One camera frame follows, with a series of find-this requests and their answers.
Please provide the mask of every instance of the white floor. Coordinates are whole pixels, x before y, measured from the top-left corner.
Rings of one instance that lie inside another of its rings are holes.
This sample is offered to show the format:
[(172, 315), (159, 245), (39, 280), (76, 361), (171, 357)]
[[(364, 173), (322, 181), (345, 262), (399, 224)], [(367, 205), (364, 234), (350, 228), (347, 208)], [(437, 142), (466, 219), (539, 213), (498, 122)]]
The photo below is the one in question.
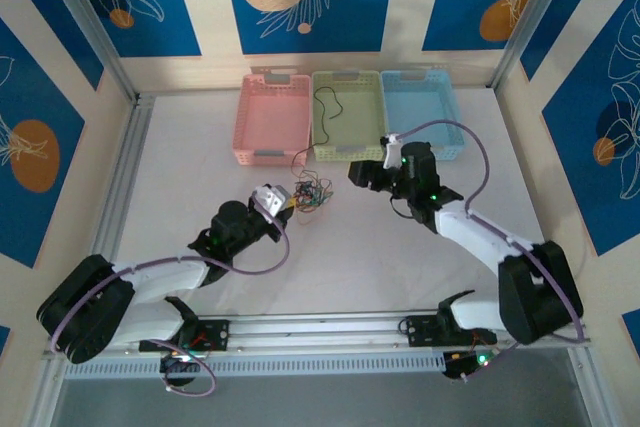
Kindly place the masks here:
[[(462, 120), (485, 142), (491, 179), (474, 209), (533, 241), (542, 236), (490, 89), (458, 89)], [(183, 250), (209, 226), (218, 206), (245, 201), (257, 185), (292, 190), (288, 168), (241, 167), (231, 150), (238, 91), (158, 97), (146, 139), (118, 260), (142, 261)], [(444, 185), (468, 196), (482, 180), (480, 153), (468, 139), (453, 162), (438, 164)], [(335, 194), (309, 225), (287, 232), (291, 256), (261, 277), (228, 274), (199, 289), (189, 305), (202, 315), (378, 312), (435, 308), (495, 277), (462, 248), (391, 211), (388, 194), (354, 187), (347, 163), (309, 166), (333, 181)], [(397, 202), (399, 209), (406, 208)], [(236, 266), (264, 269), (281, 244), (263, 239)]]

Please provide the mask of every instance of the blue basket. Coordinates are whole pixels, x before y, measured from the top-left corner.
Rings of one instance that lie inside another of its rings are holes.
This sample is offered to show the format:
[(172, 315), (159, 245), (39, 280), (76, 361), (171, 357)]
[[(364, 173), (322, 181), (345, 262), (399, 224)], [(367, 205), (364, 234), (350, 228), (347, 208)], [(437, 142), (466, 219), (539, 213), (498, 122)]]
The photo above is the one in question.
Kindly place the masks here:
[[(388, 70), (382, 72), (382, 88), (389, 132), (401, 134), (431, 120), (460, 122), (449, 74), (444, 70)], [(434, 125), (406, 139), (429, 142), (436, 160), (454, 160), (464, 149), (462, 130), (453, 125)]]

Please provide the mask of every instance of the white wall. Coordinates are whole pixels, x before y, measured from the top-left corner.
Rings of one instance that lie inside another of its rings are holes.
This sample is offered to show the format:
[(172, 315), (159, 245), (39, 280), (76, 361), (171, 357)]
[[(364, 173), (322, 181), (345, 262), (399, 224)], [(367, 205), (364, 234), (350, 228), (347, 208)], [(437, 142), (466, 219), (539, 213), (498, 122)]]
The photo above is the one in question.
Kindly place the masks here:
[(123, 59), (141, 92), (239, 87), (256, 66), (304, 65), (304, 72), (331, 69), (411, 68), (444, 64), (456, 84), (485, 85), (502, 50), (422, 52), (435, 0), (390, 0), (379, 54), (322, 53), (244, 56), (231, 0), (185, 0), (202, 57)]
[(85, 120), (35, 267), (0, 255), (0, 324), (11, 328), (0, 361), (0, 425), (14, 427), (47, 339), (36, 310), (88, 252), (130, 107), (108, 74), (93, 90), (30, 0), (2, 0), (0, 18)]
[(640, 418), (640, 360), (621, 315), (640, 307), (640, 238), (595, 255), (542, 109), (622, 0), (583, 0), (528, 82), (518, 66), (499, 93), (521, 168), (545, 237), (563, 246), (577, 277), (588, 334), (630, 422)]

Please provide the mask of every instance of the tangled wires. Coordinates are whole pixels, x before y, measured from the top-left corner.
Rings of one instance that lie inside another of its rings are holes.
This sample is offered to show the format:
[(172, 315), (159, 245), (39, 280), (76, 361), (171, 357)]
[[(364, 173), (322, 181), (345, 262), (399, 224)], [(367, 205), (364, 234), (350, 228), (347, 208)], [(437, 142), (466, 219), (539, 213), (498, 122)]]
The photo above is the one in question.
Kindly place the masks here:
[(323, 142), (314, 142), (306, 149), (301, 150), (293, 157), (293, 160), (291, 161), (291, 173), (298, 179), (298, 181), (296, 182), (296, 188), (293, 194), (293, 198), (296, 203), (296, 210), (303, 214), (314, 212), (319, 207), (326, 204), (331, 198), (331, 196), (333, 195), (333, 189), (332, 189), (333, 184), (331, 180), (321, 178), (318, 175), (318, 173), (314, 170), (308, 170), (303, 168), (299, 174), (297, 174), (294, 171), (294, 168), (296, 166), (295, 162), (298, 155), (304, 152), (307, 152), (308, 150), (312, 149), (316, 145), (325, 145), (329, 143), (330, 137), (324, 125), (324, 118), (327, 113), (327, 106), (317, 95), (318, 92), (323, 89), (328, 89), (333, 93), (333, 98), (335, 99), (336, 104), (340, 107), (340, 111), (332, 115), (331, 117), (329, 117), (329, 120), (335, 119), (336, 117), (340, 116), (340, 114), (342, 114), (342, 112), (344, 111), (344, 107), (338, 100), (336, 91), (333, 90), (331, 87), (328, 87), (328, 86), (319, 87), (313, 93), (313, 98), (316, 99), (318, 102), (320, 102), (320, 104), (322, 105), (320, 127), (322, 128), (322, 132), (324, 133), (326, 139)]

